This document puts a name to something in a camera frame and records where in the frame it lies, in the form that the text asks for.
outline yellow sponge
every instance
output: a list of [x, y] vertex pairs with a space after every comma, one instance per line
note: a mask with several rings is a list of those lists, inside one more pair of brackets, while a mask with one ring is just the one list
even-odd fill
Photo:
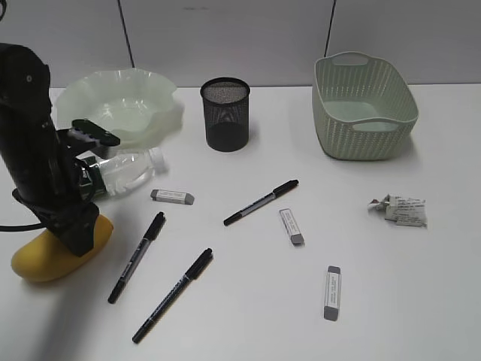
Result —
[[12, 257], [12, 269], [32, 282], [45, 282], [68, 275], [93, 258], [107, 244], [112, 223], [99, 215], [94, 228], [94, 247], [82, 257], [74, 256], [49, 230], [43, 231]]

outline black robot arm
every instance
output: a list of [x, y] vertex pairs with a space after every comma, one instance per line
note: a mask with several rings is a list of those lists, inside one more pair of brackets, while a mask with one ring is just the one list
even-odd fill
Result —
[[118, 145], [119, 139], [88, 120], [75, 120], [74, 129], [57, 132], [50, 117], [49, 87], [49, 68], [30, 49], [0, 44], [0, 155], [17, 186], [14, 198], [73, 254], [82, 256], [93, 248], [98, 208], [90, 201], [94, 187], [86, 198], [80, 191], [83, 174], [92, 182], [95, 175], [75, 157]]

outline eraser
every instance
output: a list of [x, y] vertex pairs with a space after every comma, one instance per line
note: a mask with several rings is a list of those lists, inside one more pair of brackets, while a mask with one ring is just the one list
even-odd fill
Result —
[[284, 227], [286, 227], [287, 235], [291, 240], [292, 244], [295, 246], [304, 243], [304, 238], [302, 237], [301, 231], [299, 230], [298, 224], [295, 222], [294, 215], [290, 209], [281, 209], [279, 211], [280, 217], [283, 220]]
[[194, 204], [194, 196], [190, 193], [175, 192], [173, 190], [153, 190], [150, 196], [157, 202], [178, 203], [181, 205]]
[[324, 318], [336, 321], [339, 317], [340, 268], [330, 265], [325, 282]]

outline black mesh pen holder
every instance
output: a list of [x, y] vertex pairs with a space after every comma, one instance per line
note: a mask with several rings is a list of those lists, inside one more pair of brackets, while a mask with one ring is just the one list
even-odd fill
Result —
[[233, 77], [209, 80], [201, 88], [207, 144], [233, 152], [249, 140], [249, 86]]

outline woven basket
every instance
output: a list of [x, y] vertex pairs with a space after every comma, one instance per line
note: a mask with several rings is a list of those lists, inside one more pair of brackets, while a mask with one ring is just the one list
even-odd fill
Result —
[[419, 112], [394, 66], [348, 52], [319, 59], [315, 75], [314, 123], [329, 156], [378, 160], [398, 153]]

